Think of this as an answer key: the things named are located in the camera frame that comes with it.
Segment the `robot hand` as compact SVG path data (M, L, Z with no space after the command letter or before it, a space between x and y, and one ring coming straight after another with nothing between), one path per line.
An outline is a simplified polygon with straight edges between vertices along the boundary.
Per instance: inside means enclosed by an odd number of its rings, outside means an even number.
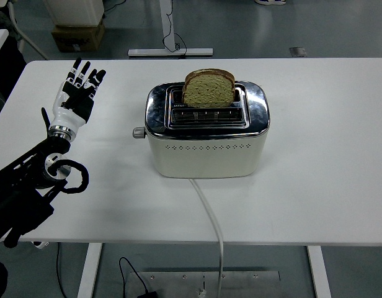
M105 70L90 70L91 63L77 58L61 85L53 105L54 119L50 127L66 127L73 133L86 124L94 106L94 97Z

